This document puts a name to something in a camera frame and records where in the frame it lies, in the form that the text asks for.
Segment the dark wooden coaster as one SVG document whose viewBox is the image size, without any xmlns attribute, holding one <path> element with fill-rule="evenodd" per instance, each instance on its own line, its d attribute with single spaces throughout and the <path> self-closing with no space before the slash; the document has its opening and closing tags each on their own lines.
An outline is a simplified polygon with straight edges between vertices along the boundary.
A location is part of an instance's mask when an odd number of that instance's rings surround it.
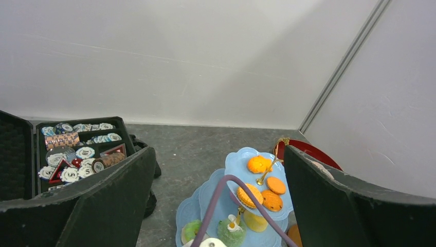
<svg viewBox="0 0 436 247">
<path fill-rule="evenodd" d="M 287 232 L 289 238 L 295 243 L 297 247 L 302 247 L 302 241 L 297 224 L 292 225 Z"/>
</svg>

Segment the blue three-tier cake stand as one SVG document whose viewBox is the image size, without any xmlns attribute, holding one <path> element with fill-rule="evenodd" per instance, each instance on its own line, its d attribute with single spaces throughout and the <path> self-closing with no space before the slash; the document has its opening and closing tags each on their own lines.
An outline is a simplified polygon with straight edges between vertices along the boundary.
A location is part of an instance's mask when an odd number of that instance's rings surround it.
<svg viewBox="0 0 436 247">
<path fill-rule="evenodd" d="M 256 180 L 259 179 L 263 174 L 254 174 L 247 169 L 248 161 L 261 155 L 270 160 L 275 159 L 273 153 L 259 152 L 251 147 L 244 147 L 237 152 L 230 152 L 225 159 L 225 168 L 218 169 L 212 173 L 210 178 L 203 183 L 193 195 L 185 200 L 183 200 L 176 213 L 176 246 L 183 246 L 181 242 L 181 230 L 190 221 L 193 220 L 203 220 L 212 195 L 224 175 L 235 175 L 244 183 L 253 184 L 259 191 L 267 190 L 266 180 L 268 177 L 277 177 L 283 183 L 286 182 L 286 175 L 283 165 L 276 161 L 273 165 L 273 171 L 269 172 L 263 182 L 263 185 L 257 184 Z M 239 185 L 233 181 L 228 181 L 224 186 L 223 191 L 216 203 L 211 221 L 206 230 L 206 235 L 212 238 L 218 238 L 217 227 L 221 220 L 227 219 L 229 214 L 238 214 L 238 207 L 240 205 L 237 198 L 237 189 Z M 288 226 L 288 215 L 293 211 L 292 200 L 288 186 L 286 185 L 286 193 L 279 195 L 283 201 L 283 208 L 281 211 L 273 212 L 266 209 L 269 216 L 275 221 L 278 227 L 286 231 Z M 247 233 L 242 246 L 281 246 L 282 238 L 276 233 L 276 231 L 269 225 L 267 229 L 261 233 L 256 233 L 249 228 L 247 228 Z"/>
</svg>

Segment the orange chip cookie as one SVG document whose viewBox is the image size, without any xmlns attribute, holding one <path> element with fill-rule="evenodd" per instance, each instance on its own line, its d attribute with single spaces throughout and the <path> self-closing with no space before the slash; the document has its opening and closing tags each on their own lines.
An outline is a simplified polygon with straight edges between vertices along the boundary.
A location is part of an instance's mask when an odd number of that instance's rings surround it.
<svg viewBox="0 0 436 247">
<path fill-rule="evenodd" d="M 283 208 L 283 201 L 279 195 L 275 194 L 271 190 L 264 190 L 261 192 L 263 197 L 262 205 L 269 211 L 278 212 Z"/>
</svg>

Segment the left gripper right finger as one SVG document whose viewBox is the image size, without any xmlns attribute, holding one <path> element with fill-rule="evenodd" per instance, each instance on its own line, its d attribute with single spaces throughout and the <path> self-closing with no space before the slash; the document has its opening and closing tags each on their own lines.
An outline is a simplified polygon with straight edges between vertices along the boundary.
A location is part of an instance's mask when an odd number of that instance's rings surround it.
<svg viewBox="0 0 436 247">
<path fill-rule="evenodd" d="M 287 146 L 303 246 L 435 246 L 435 199 L 380 187 Z"/>
</svg>

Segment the yellow cupcake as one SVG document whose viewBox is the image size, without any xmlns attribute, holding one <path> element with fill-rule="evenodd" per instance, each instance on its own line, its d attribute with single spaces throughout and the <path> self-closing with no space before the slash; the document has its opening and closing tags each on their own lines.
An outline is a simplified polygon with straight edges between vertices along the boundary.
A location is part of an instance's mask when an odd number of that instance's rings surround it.
<svg viewBox="0 0 436 247">
<path fill-rule="evenodd" d="M 264 217 L 257 216 L 247 210 L 243 213 L 243 219 L 246 226 L 256 233 L 261 233 L 265 231 L 269 226 L 268 222 Z"/>
</svg>

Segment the green frosted donut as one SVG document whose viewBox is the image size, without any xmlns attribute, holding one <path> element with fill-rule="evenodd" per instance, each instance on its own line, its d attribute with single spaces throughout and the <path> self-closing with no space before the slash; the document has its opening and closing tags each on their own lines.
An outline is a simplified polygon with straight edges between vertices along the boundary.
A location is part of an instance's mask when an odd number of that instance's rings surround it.
<svg viewBox="0 0 436 247">
<path fill-rule="evenodd" d="M 193 240 L 200 227 L 202 225 L 201 220 L 197 219 L 197 220 L 193 220 L 188 222 L 181 230 L 181 242 L 183 245 L 185 245 L 186 243 L 188 243 L 190 240 Z"/>
</svg>

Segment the green cupcake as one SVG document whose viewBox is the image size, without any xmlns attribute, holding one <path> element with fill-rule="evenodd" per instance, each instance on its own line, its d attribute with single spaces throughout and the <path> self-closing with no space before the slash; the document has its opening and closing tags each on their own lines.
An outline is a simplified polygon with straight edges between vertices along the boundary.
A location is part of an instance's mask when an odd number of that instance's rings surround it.
<svg viewBox="0 0 436 247">
<path fill-rule="evenodd" d="M 237 217 L 229 214 L 227 219 L 221 220 L 217 227 L 217 236 L 228 247 L 242 246 L 247 233 L 243 220 L 237 223 Z"/>
</svg>

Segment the small orange cookie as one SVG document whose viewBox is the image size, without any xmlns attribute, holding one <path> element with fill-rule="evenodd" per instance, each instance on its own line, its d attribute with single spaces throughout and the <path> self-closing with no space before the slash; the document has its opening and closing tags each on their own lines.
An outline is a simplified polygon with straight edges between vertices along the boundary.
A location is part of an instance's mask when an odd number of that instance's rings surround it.
<svg viewBox="0 0 436 247">
<path fill-rule="evenodd" d="M 277 177 L 268 177 L 266 180 L 267 187 L 277 195 L 286 193 L 286 185 Z"/>
</svg>

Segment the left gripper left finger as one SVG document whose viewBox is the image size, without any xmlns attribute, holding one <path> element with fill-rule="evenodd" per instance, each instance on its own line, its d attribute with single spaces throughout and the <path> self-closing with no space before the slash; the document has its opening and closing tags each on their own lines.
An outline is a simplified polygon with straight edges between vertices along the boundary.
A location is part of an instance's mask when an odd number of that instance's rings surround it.
<svg viewBox="0 0 436 247">
<path fill-rule="evenodd" d="M 1 246 L 135 246 L 155 165 L 146 147 L 70 185 L 2 202 Z"/>
</svg>

